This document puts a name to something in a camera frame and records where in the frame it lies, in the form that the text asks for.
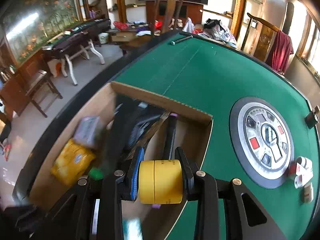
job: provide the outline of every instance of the yellow object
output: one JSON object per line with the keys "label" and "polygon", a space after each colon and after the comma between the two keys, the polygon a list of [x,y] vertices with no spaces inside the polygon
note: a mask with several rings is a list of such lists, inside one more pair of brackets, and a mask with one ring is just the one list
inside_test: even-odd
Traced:
{"label": "yellow object", "polygon": [[139,168],[139,197],[143,204],[181,203],[182,171],[179,160],[143,161]]}
{"label": "yellow object", "polygon": [[55,160],[51,173],[67,186],[73,185],[96,156],[70,139]]}

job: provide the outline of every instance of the red button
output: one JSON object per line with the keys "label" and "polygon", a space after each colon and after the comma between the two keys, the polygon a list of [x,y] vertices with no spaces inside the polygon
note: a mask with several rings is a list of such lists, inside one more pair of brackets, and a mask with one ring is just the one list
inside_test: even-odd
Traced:
{"label": "red button", "polygon": [[280,132],[281,134],[284,133],[283,130],[282,130],[282,127],[281,127],[280,125],[278,126],[278,129],[279,129],[279,132]]}
{"label": "red button", "polygon": [[259,146],[259,143],[257,141],[257,139],[255,137],[251,138],[250,139],[250,142],[251,142],[251,145],[252,145],[252,148],[255,150],[255,149],[258,149],[260,146]]}

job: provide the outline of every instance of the maroon shirt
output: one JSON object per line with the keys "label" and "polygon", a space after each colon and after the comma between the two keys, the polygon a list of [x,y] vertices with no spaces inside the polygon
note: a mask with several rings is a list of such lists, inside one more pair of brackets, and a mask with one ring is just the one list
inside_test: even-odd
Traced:
{"label": "maroon shirt", "polygon": [[289,56],[293,54],[290,36],[279,31],[268,55],[266,63],[276,71],[285,73],[288,67]]}

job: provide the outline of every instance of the brown cardboard box on floor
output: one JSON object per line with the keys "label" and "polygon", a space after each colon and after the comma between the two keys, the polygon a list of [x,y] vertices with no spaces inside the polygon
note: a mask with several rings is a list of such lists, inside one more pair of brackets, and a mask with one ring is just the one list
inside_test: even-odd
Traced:
{"label": "brown cardboard box on floor", "polygon": [[[199,168],[202,166],[213,126],[211,115],[143,89],[111,82],[102,87],[81,108],[53,145],[31,189],[29,196],[31,203],[49,210],[68,190],[66,186],[62,185],[50,174],[50,168],[66,142],[73,136],[82,117],[98,115],[105,123],[112,121],[116,94],[127,95],[177,113],[179,117],[176,126],[174,149],[181,146],[189,159],[194,160]],[[166,138],[166,126],[167,121],[163,123],[150,140],[144,160],[161,159]],[[186,200],[183,199],[180,204],[162,205],[158,210],[152,209],[151,205],[141,204],[139,199],[135,202],[122,201],[122,214],[123,219],[140,218],[144,240],[165,239],[180,216],[185,204]]]}

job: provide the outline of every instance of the metal screw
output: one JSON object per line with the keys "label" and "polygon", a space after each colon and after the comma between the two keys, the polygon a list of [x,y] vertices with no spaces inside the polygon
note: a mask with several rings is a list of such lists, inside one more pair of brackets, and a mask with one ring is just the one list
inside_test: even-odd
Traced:
{"label": "metal screw", "polygon": [[240,179],[233,179],[232,183],[239,186],[241,185],[242,181]]}
{"label": "metal screw", "polygon": [[79,186],[84,186],[87,184],[87,180],[85,178],[79,179],[78,180],[78,185]]}
{"label": "metal screw", "polygon": [[117,170],[117,171],[115,171],[115,173],[114,173],[114,175],[117,176],[117,177],[121,177],[123,174],[124,174],[124,172],[121,171],[121,170]]}
{"label": "metal screw", "polygon": [[205,176],[205,172],[204,171],[197,171],[196,174],[199,177],[204,177]]}

